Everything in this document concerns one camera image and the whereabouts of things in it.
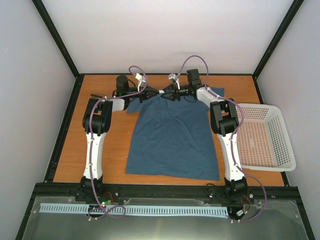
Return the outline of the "black brooch box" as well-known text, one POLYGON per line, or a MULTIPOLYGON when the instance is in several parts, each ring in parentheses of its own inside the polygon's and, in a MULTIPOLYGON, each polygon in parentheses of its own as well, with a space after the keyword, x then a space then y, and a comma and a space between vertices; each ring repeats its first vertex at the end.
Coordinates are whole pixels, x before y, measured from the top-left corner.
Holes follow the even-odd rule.
POLYGON ((101 95, 96 95, 96 94, 91 94, 90 96, 91 96, 91 98, 95 98, 95 99, 103 98, 101 95))

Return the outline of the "blue t-shirt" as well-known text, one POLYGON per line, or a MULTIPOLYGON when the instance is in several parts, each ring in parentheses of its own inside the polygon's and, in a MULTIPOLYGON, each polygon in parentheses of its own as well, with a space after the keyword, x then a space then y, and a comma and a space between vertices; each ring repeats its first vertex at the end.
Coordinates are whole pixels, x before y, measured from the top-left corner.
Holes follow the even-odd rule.
POLYGON ((138 114, 125 172, 197 180, 220 179, 209 107, 192 96, 171 101, 159 95, 132 100, 127 114, 138 114))

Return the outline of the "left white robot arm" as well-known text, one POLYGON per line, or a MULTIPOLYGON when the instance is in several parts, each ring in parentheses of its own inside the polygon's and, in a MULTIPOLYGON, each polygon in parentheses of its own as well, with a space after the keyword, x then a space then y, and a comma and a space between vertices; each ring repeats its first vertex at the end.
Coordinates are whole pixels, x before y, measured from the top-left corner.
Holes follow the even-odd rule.
POLYGON ((112 113, 126 110, 130 102, 138 99, 139 103, 162 93, 147 85, 147 79, 139 73, 134 74, 138 83, 132 87, 126 75, 116 78, 116 89, 111 97, 92 96, 87 104, 82 126, 86 133, 86 163, 80 185, 92 201, 103 198, 103 148, 107 132, 110 130, 112 113))

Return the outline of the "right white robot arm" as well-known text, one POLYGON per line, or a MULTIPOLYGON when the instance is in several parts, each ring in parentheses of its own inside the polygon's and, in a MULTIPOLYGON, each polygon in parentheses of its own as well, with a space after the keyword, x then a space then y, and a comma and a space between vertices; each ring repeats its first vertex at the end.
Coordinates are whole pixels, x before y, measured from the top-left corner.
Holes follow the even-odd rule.
POLYGON ((170 101, 179 101, 181 97, 192 96, 204 103, 210 110, 210 126, 219 139, 224 159, 224 193, 229 203, 234 203, 247 193, 246 175, 241 167, 237 146, 237 131, 243 124, 244 117, 238 119, 237 110, 241 107, 233 99, 216 93, 206 83, 202 83, 197 69, 187 71, 185 85, 180 84, 179 77, 171 73, 168 76, 171 84, 163 89, 161 97, 170 101))

